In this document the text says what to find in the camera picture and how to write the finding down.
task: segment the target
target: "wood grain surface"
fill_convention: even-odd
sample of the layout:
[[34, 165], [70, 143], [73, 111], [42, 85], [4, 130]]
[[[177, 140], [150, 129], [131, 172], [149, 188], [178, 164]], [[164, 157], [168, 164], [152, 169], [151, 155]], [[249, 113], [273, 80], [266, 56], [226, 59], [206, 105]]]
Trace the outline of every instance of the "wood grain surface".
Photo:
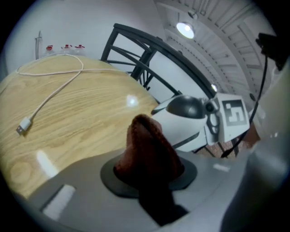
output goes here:
[[[113, 68], [79, 58], [85, 69]], [[37, 74], [80, 68], [73, 57], [54, 56], [24, 65], [20, 71]], [[124, 72], [82, 72], [38, 112], [29, 131], [19, 136], [15, 130], [22, 119], [74, 75], [25, 77], [14, 72], [0, 83], [0, 168], [8, 185], [26, 198], [70, 164], [125, 147], [133, 117], [149, 115], [157, 106]]]

